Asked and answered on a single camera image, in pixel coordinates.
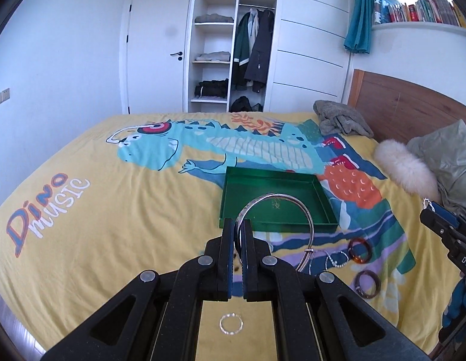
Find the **teal curtain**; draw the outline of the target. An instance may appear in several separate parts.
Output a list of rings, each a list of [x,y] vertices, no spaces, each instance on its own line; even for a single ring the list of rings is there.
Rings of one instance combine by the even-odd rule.
[[[375,0],[354,0],[353,15],[345,37],[344,48],[353,54],[369,54]]]

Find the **green jewelry tray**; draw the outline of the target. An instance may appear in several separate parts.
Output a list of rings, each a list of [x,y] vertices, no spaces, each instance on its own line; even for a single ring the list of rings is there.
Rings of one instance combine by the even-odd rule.
[[[268,193],[284,194],[300,200],[313,219],[314,230],[332,233],[339,225],[337,215],[314,174],[286,171],[232,168],[226,171],[219,225],[228,218],[237,218],[239,212],[253,199]],[[246,219],[254,231],[307,233],[308,221],[294,203],[273,197],[256,204]]]

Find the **amber tortoise bangle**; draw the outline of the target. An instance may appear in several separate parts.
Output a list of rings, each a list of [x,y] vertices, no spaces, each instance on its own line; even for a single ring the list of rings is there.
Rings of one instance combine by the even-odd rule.
[[[367,264],[373,256],[372,247],[367,239],[356,237],[349,241],[348,256],[357,264]]]

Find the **grey green puffer jacket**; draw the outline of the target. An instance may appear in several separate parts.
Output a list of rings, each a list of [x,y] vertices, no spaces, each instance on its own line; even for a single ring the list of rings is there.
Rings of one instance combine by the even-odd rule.
[[[466,218],[466,124],[463,120],[422,137],[407,148],[420,158],[437,178],[442,205]]]

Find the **row of books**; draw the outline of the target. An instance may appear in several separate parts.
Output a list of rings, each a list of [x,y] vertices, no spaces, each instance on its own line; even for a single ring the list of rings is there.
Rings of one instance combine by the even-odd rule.
[[[466,29],[466,16],[455,2],[448,0],[417,0],[400,3],[398,0],[374,0],[374,24],[425,22],[447,24]]]

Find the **white door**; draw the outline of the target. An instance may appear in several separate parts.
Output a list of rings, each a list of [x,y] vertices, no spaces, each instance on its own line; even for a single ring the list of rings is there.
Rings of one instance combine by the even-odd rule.
[[[190,0],[125,0],[120,94],[124,114],[183,111]]]

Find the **white wardrobe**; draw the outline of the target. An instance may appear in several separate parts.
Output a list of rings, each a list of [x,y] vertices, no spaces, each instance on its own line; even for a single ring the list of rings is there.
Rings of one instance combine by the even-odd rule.
[[[344,48],[353,0],[190,0],[184,108],[229,111],[242,96],[272,113],[310,112],[317,100],[340,102],[350,67]],[[240,25],[268,16],[265,83],[239,82]]]

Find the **wooden headboard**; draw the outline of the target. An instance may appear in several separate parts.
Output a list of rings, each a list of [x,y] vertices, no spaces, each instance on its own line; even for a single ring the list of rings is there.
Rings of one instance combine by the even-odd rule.
[[[353,71],[348,106],[363,116],[378,142],[408,143],[458,120],[466,124],[466,105],[424,86],[360,69]]]

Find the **large silver bangle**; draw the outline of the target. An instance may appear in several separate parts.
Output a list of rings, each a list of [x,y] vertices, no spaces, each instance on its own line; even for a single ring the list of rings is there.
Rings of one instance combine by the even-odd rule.
[[[311,213],[309,212],[308,208],[306,205],[299,200],[298,198],[288,195],[288,194],[283,194],[283,193],[267,193],[262,196],[258,196],[257,198],[254,198],[253,200],[249,201],[243,209],[240,210],[237,218],[234,221],[234,248],[239,256],[242,254],[242,237],[241,237],[241,227],[243,225],[243,222],[248,214],[248,212],[257,204],[259,204],[262,201],[265,200],[270,200],[270,199],[280,199],[280,200],[285,200],[288,202],[293,203],[296,205],[302,212],[305,214],[307,223],[309,225],[309,242],[307,247],[304,250],[303,256],[300,259],[300,262],[296,268],[296,271],[301,272],[303,271],[309,260],[311,259],[313,255],[313,237],[314,237],[314,224],[313,224],[313,218]]]

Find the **dark brown bangle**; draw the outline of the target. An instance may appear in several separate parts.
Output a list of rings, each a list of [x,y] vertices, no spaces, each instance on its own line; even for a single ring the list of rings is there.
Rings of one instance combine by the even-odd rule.
[[[355,277],[354,290],[363,299],[373,299],[381,290],[381,280],[372,270],[362,270]]]

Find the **wall light switch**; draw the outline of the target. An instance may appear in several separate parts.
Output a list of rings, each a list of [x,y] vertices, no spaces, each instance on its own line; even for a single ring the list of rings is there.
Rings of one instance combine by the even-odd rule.
[[[3,91],[0,91],[0,104],[5,102],[6,100],[9,100],[11,98],[11,89],[6,88]]]

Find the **white fur hood trim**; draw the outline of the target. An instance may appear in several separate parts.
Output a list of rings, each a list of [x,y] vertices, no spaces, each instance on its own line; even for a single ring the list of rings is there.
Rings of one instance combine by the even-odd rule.
[[[404,143],[384,140],[376,146],[373,157],[388,177],[409,194],[440,200],[436,176]]]

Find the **yellow dinosaur bedspread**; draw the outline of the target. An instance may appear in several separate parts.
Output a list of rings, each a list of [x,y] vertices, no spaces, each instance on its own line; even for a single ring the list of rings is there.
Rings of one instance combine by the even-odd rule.
[[[141,271],[177,270],[219,236],[229,167],[317,176],[337,215],[314,230],[305,274],[332,271],[354,286],[372,270],[368,300],[424,351],[433,349],[458,268],[419,220],[423,199],[374,160],[376,142],[322,135],[313,113],[113,116],[22,182],[0,207],[0,295],[45,348],[67,336]],[[256,231],[297,265],[307,233]],[[357,264],[349,241],[373,256]]]

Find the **grey folded towel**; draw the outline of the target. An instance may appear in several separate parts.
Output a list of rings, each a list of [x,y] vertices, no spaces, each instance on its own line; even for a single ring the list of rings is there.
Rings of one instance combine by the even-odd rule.
[[[374,133],[363,116],[346,104],[329,100],[317,100],[313,111],[318,115],[322,135],[360,135],[373,138]]]

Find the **hanging dark jackets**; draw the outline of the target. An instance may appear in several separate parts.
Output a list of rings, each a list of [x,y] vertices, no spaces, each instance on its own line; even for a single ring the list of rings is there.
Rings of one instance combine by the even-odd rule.
[[[256,15],[246,13],[240,20],[234,39],[231,85],[245,91],[248,83],[259,93],[267,83],[274,33],[274,12],[266,9]]]

